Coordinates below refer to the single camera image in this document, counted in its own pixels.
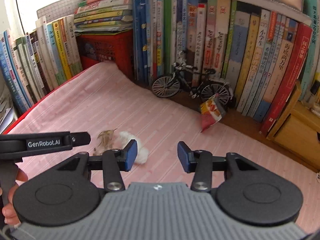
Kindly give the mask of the person left hand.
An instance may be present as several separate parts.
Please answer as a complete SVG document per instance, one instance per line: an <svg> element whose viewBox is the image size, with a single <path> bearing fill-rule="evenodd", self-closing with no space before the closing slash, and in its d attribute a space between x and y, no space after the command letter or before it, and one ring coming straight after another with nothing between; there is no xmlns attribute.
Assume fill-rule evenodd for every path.
<svg viewBox="0 0 320 240"><path fill-rule="evenodd" d="M20 168L18 169L18 172L17 172L16 181L20 181L22 183L28 181L28 176ZM4 222L5 224L11 225L11 226L16 226L20 224L20 220L12 204L13 196L19 186L20 185L17 182L15 182L14 186L9 190L9 193L8 193L8 204L2 208Z"/></svg>

